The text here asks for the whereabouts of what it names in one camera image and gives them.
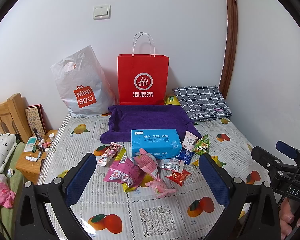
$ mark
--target black cable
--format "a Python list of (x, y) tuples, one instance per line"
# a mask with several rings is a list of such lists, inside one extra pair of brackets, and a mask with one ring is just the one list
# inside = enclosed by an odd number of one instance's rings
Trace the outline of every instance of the black cable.
[(293, 184), (293, 182), (294, 182), (294, 180), (295, 180), (297, 174), (299, 173), (299, 170), (300, 170), (300, 163), (299, 163), (299, 165), (298, 165), (298, 167), (297, 167), (296, 172), (293, 174), (293, 177), (292, 177), (292, 179), (291, 179), (291, 181), (290, 181), (289, 186), (287, 187), (286, 191), (284, 192), (284, 194), (282, 195), (282, 197), (280, 198), (280, 200), (279, 200), (279, 202), (278, 202), (278, 208), (279, 208), (279, 210), (280, 210), (280, 205), (281, 205), (281, 203), (284, 201), (284, 198), (286, 197), (286, 195), (287, 195), (289, 189), (291, 188), (291, 186), (292, 186), (292, 184)]

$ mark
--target blue tissue package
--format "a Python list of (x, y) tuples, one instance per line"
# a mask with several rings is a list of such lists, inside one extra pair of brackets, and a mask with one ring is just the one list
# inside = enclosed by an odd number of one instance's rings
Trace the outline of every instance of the blue tissue package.
[(143, 148), (157, 159), (174, 158), (182, 148), (176, 129), (131, 130), (132, 157)]
[(182, 160), (185, 164), (189, 165), (193, 154), (194, 152), (190, 152), (187, 149), (182, 148), (181, 152), (176, 156), (176, 159)]

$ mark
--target shopping bag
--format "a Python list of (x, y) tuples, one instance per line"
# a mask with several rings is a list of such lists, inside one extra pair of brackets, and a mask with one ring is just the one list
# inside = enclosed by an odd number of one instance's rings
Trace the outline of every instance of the shopping bag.
[(164, 55), (134, 54), (138, 38), (133, 39), (132, 54), (118, 56), (118, 87), (120, 105), (163, 105), (167, 87), (169, 58)]
[(91, 46), (64, 58), (50, 69), (71, 116), (106, 114), (108, 107), (115, 104), (115, 95)]

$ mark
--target green snack bag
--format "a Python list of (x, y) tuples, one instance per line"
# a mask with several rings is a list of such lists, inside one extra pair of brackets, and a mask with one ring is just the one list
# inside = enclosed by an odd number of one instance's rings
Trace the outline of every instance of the green snack bag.
[(209, 152), (210, 142), (208, 134), (202, 136), (194, 145), (193, 151), (199, 155)]

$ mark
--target human hand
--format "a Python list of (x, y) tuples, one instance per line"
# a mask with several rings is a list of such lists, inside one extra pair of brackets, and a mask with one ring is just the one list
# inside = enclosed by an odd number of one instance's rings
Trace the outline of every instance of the human hand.
[[(281, 227), (281, 240), (284, 240), (292, 232), (292, 227), (289, 225), (294, 220), (294, 214), (291, 212), (291, 207), (288, 198), (285, 198), (281, 204), (279, 211), (280, 227)], [(297, 227), (300, 226), (300, 218), (297, 222)]]

